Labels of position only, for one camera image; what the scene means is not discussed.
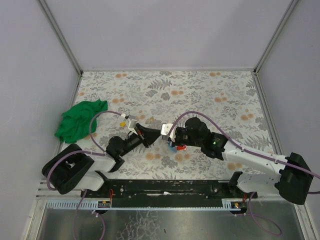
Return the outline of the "red tag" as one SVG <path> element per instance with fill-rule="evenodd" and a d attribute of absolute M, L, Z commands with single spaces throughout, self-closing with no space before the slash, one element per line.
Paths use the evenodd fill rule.
<path fill-rule="evenodd" d="M 182 150 L 186 150 L 187 149 L 187 147 L 185 146 L 185 145 L 183 145 L 183 146 L 176 146 L 176 150 L 177 151 L 182 151 Z"/>

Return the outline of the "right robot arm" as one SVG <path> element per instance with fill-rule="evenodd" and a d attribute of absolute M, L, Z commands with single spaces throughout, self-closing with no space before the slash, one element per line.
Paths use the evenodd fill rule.
<path fill-rule="evenodd" d="M 184 127 L 170 124 L 164 129 L 172 146 L 199 147 L 209 158 L 240 163 L 260 171 L 257 175 L 233 174 L 230 183 L 242 192 L 279 194 L 293 204 L 305 204 L 313 176 L 301 155 L 292 152 L 285 156 L 257 151 L 232 140 L 223 132 L 210 131 L 197 117 L 188 119 Z"/>

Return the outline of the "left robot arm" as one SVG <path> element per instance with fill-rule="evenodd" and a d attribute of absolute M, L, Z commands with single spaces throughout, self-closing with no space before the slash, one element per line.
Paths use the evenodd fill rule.
<path fill-rule="evenodd" d="M 65 195 L 75 188 L 97 191 L 105 180 L 100 172 L 114 173 L 125 163 L 123 156 L 139 145 L 149 148 L 160 136 L 161 130 L 147 128 L 139 123 L 135 132 L 122 139 L 113 136 L 106 153 L 82 150 L 73 143 L 44 165 L 41 173 L 46 177 L 47 187 Z"/>

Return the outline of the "green cloth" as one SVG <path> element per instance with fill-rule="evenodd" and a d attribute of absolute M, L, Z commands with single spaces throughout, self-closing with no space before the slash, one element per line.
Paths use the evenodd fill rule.
<path fill-rule="evenodd" d="M 61 143 L 73 144 L 89 135 L 93 117 L 108 110 L 106 100 L 81 101 L 62 113 L 62 120 L 55 136 Z"/>

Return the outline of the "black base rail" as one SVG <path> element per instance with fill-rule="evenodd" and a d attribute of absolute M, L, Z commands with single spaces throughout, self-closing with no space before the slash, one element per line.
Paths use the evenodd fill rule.
<path fill-rule="evenodd" d="M 222 208 L 223 200 L 257 198 L 257 193 L 245 193 L 231 180 L 145 180 L 108 179 L 96 190 L 82 191 L 86 198 L 111 198 L 113 208 Z"/>

